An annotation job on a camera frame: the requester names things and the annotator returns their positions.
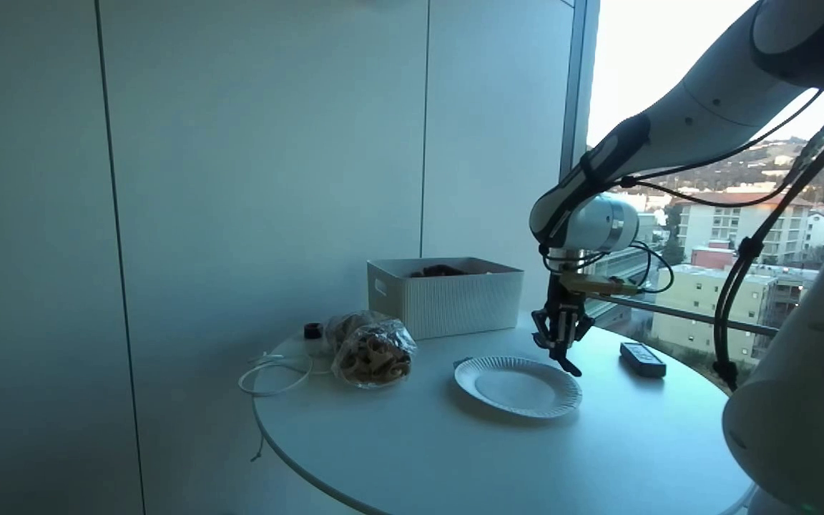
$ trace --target white plate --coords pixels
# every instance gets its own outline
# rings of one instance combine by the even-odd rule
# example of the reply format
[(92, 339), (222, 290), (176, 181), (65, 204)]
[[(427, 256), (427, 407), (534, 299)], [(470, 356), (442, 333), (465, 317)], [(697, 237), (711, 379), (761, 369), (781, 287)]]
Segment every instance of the white plate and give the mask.
[(560, 417), (581, 400), (563, 369), (533, 357), (472, 357), (455, 367), (455, 382), (472, 399), (521, 417)]

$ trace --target sky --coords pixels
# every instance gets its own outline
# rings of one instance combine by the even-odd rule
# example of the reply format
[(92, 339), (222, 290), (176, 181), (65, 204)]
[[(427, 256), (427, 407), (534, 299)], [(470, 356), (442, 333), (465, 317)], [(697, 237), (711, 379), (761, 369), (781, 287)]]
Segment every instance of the sky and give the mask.
[[(671, 90), (750, 7), (751, 0), (600, 0), (590, 143)], [(809, 137), (821, 124), (824, 97), (777, 137)]]

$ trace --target white box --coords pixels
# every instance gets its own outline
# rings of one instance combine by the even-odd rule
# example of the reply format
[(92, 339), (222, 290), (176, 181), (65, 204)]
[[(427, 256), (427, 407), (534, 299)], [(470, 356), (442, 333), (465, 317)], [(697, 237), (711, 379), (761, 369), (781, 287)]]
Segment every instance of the white box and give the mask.
[[(435, 267), (455, 276), (422, 276)], [(365, 267), (369, 310), (402, 322), (414, 340), (515, 326), (521, 287), (521, 270), (477, 259), (374, 261)]]

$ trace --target window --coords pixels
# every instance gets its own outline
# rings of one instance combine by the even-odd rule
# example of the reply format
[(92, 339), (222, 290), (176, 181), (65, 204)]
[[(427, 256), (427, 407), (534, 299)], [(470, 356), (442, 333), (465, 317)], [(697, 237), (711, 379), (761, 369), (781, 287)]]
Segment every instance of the window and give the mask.
[[(590, 124), (587, 147), (591, 150), (604, 136), (628, 114), (637, 114), (660, 95), (666, 95), (678, 78), (697, 60), (697, 54), (740, 15), (751, 0), (721, 0), (721, 4), (686, 4), (686, 0), (598, 0), (598, 44), (591, 58), (591, 91), (590, 91)], [(769, 191), (786, 167), (801, 153), (803, 141), (824, 124), (824, 97), (803, 111), (794, 124), (773, 136), (769, 141), (751, 147), (730, 160), (664, 178), (664, 187), (686, 190), (706, 198), (751, 198)], [(664, 221), (664, 200), (651, 200), (657, 191), (618, 191), (637, 196), (636, 207), (646, 209), (651, 221)], [(776, 204), (761, 207), (697, 207), (666, 200), (680, 209), (678, 227), (670, 231), (683, 250), (683, 261), (676, 264), (676, 287), (651, 299), (660, 306), (711, 306), (727, 279), (727, 267), (736, 261), (731, 246), (751, 234), (759, 224), (769, 214)], [(761, 261), (750, 270), (740, 293), (731, 304), (731, 322), (751, 322), (764, 326), (777, 326), (797, 304), (801, 296), (786, 296), (777, 306), (777, 287), (807, 293), (814, 271), (824, 264), (824, 176), (786, 207), (786, 214), (776, 224), (764, 241)], [(730, 259), (714, 259), (706, 250), (711, 241), (730, 244)], [(654, 316), (631, 310), (623, 317), (631, 326), (607, 326), (646, 340), (657, 349), (686, 357), (688, 364), (708, 369), (711, 340), (708, 326), (694, 322), (678, 322), (670, 316)], [(769, 346), (769, 339), (751, 333), (730, 333), (730, 357), (740, 367), (756, 367), (759, 356)]]

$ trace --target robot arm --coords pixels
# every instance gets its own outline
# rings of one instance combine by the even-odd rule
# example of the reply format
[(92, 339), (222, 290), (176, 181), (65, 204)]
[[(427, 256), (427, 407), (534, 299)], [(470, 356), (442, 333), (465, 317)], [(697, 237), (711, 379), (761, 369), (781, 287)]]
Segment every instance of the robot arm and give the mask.
[(764, 0), (747, 10), (641, 114), (618, 124), (563, 181), (540, 196), (530, 230), (548, 267), (534, 340), (565, 373), (573, 340), (591, 326), (584, 299), (618, 287), (581, 280), (584, 264), (636, 241), (637, 214), (604, 196), (631, 171), (694, 167), (744, 147), (803, 90), (824, 90), (824, 0)]

